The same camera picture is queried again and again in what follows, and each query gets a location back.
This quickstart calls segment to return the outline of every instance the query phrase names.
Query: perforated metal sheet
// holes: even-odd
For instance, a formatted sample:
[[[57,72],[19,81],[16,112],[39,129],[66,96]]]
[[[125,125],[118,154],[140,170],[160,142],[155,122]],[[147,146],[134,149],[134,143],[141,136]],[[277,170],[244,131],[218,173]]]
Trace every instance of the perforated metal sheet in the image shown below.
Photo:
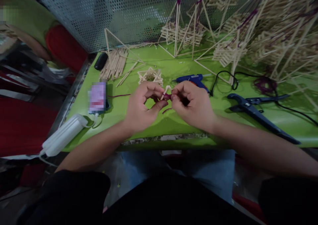
[[[107,27],[125,44],[155,41],[176,0],[41,0],[65,28],[88,52],[106,48],[104,28]],[[182,0],[185,12],[196,0]],[[228,10],[230,16],[236,7]],[[222,13],[207,8],[212,28],[220,24]],[[110,45],[118,45],[109,36]]]

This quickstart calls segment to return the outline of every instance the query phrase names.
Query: green table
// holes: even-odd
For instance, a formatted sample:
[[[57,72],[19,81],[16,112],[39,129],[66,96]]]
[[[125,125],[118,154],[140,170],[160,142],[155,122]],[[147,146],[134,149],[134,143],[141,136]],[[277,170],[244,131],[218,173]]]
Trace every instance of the green table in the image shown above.
[[[173,44],[165,45],[170,52],[173,52]],[[191,55],[181,56],[173,59],[167,52],[160,47],[142,47],[132,50],[138,55],[146,65],[139,71],[147,70],[150,66],[162,71],[162,77],[164,87],[171,85],[173,88],[175,83],[171,80],[180,76],[190,74],[208,74],[209,72],[191,60]],[[128,57],[136,58],[132,53],[129,53]],[[79,113],[88,117],[90,120],[94,118],[93,115],[87,113],[88,106],[88,90],[93,82],[97,82],[99,78],[99,71],[94,69],[95,61],[92,63],[84,83],[78,93],[78,96],[72,105],[70,113],[67,116],[69,119],[72,115]],[[202,64],[213,70],[219,72],[224,68],[217,61],[206,59],[200,61]],[[133,60],[127,60],[124,73],[127,72],[133,65]],[[135,70],[127,77],[125,82],[116,87],[120,79],[108,82],[108,95],[115,96],[121,94],[133,93],[138,87],[139,77]],[[237,68],[237,71],[251,73],[241,67]],[[229,78],[225,73],[222,75],[224,78]],[[235,105],[235,100],[228,100],[227,95],[230,93],[237,93],[240,96],[246,97],[258,97],[261,96],[252,86],[253,78],[238,75],[239,87],[236,91],[231,89],[231,86],[222,80],[218,80],[217,86],[214,89],[214,97],[211,97],[211,104],[214,112],[220,116],[235,120],[237,122],[245,123],[251,126],[264,129],[252,118],[244,113],[233,113],[228,108]],[[205,77],[203,83],[211,88],[212,82],[214,82],[215,76]],[[282,83],[278,86],[278,93],[285,94],[295,91],[295,86],[289,83]],[[117,122],[124,119],[127,109],[128,96],[108,98],[111,105],[111,109],[98,118],[96,125],[93,128],[84,128],[64,149],[64,151],[73,150],[78,144],[91,136],[109,128]],[[292,107],[299,111],[305,112],[317,120],[317,111],[314,111],[313,106],[309,101],[300,93],[295,93],[292,97],[285,99],[281,102],[283,105]],[[153,101],[148,100],[147,107],[151,107],[154,104]],[[278,108],[274,103],[262,104],[264,110],[264,116],[272,121],[275,125],[280,127],[286,133],[290,134],[297,140],[301,141],[300,147],[316,147],[318,145],[318,133],[317,127],[309,120],[298,114],[291,113],[287,110]],[[119,147],[119,150],[141,150],[141,149],[188,149],[188,148],[211,148],[216,145],[222,144],[218,138],[207,135],[204,132],[189,126],[186,124],[174,110],[168,110],[165,114],[159,113],[156,121],[152,126],[147,128],[142,133],[138,133],[129,139],[129,142],[124,143]]]

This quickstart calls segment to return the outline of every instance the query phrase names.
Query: person's lap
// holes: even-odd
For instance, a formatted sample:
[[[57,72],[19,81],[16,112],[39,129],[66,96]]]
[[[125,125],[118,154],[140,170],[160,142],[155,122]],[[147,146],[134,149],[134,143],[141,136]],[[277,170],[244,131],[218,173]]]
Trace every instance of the person's lap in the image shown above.
[[[157,151],[121,152],[131,189],[159,173],[177,172],[197,179],[231,203],[234,180],[234,150],[193,150],[185,157],[182,171],[172,170]]]

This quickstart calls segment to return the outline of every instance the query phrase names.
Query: blue glue gun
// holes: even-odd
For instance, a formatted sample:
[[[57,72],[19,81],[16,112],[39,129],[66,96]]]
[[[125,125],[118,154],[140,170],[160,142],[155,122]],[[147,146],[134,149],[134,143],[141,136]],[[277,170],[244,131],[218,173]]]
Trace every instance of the blue glue gun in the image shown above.
[[[207,91],[207,93],[210,93],[208,88],[201,82],[203,77],[210,76],[210,75],[211,74],[206,74],[206,75],[202,75],[202,74],[194,75],[194,74],[192,74],[192,75],[178,77],[177,79],[172,80],[172,81],[177,82],[177,83],[180,83],[183,81],[190,81],[193,84],[197,85],[198,87],[204,88]]]

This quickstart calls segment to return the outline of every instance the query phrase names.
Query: white cable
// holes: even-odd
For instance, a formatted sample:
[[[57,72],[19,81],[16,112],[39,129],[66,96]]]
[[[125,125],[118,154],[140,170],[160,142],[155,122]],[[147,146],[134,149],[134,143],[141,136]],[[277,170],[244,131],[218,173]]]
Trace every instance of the white cable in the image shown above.
[[[84,126],[86,128],[90,128],[90,127],[93,127],[95,124],[96,124],[96,121],[97,121],[97,117],[99,116],[98,113],[95,113],[95,119],[94,119],[94,123],[91,125],[91,126]]]
[[[52,164],[52,163],[50,163],[50,162],[46,161],[46,160],[45,160],[45,159],[43,159],[41,156],[42,156],[42,155],[40,154],[40,155],[39,155],[39,159],[40,159],[40,160],[42,160],[44,163],[46,163],[46,164],[48,164],[48,165],[51,165],[51,166],[54,166],[54,167],[57,167],[57,165]]]

